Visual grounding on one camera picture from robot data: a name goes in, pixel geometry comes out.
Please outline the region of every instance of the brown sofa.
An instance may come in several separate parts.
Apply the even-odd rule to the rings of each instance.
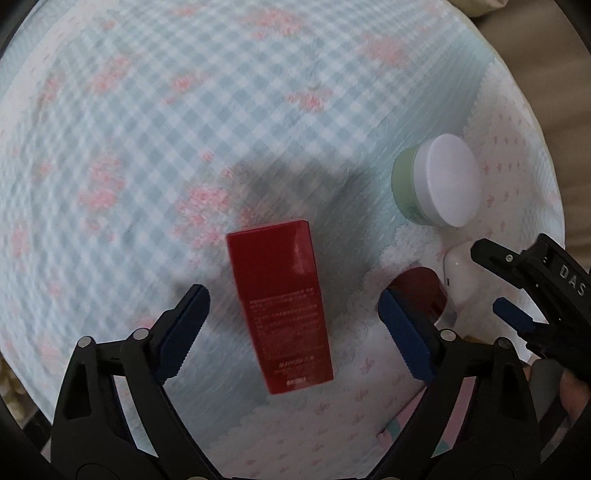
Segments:
[[[591,54],[582,40],[589,37],[573,25],[587,25],[591,31],[591,22],[580,18],[576,9],[573,15],[566,0],[557,1],[568,18],[554,0],[509,0],[505,8],[475,24],[505,60],[540,122],[564,204],[567,250],[588,269]],[[571,1],[576,6],[577,0]]]

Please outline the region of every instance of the blue gingham tablecloth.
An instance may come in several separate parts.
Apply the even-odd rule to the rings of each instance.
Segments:
[[[444,132],[485,185],[458,230],[409,224],[389,186],[400,151]],[[34,401],[51,418],[78,338],[125,338],[202,283],[212,312],[165,388],[226,476],[366,475],[421,388],[382,289],[470,239],[563,240],[529,106],[441,0],[42,1],[0,62],[0,153],[0,349]],[[336,378],[271,397],[224,235],[293,218],[311,225]],[[499,294],[531,307],[490,278],[458,331],[511,336]]]

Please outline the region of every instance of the red box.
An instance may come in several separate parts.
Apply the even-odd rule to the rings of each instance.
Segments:
[[[305,220],[227,235],[238,295],[272,394],[334,378]]]

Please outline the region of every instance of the tablecloth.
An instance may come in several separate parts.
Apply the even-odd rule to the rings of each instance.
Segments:
[[[206,285],[211,314],[165,389],[226,476],[367,474],[421,388],[376,315],[382,289],[412,264],[441,274],[470,239],[563,242],[529,106],[441,0],[46,0],[0,78],[0,349],[51,418],[78,338],[125,338]],[[444,132],[485,185],[457,230],[409,223],[390,190],[395,156]],[[270,396],[224,234],[293,218],[310,222],[336,378]],[[531,308],[487,278],[458,332],[511,336],[500,294]]]

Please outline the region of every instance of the finger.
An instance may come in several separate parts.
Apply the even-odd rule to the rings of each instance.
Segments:
[[[565,370],[560,379],[560,401],[573,423],[579,419],[590,398],[589,386]]]

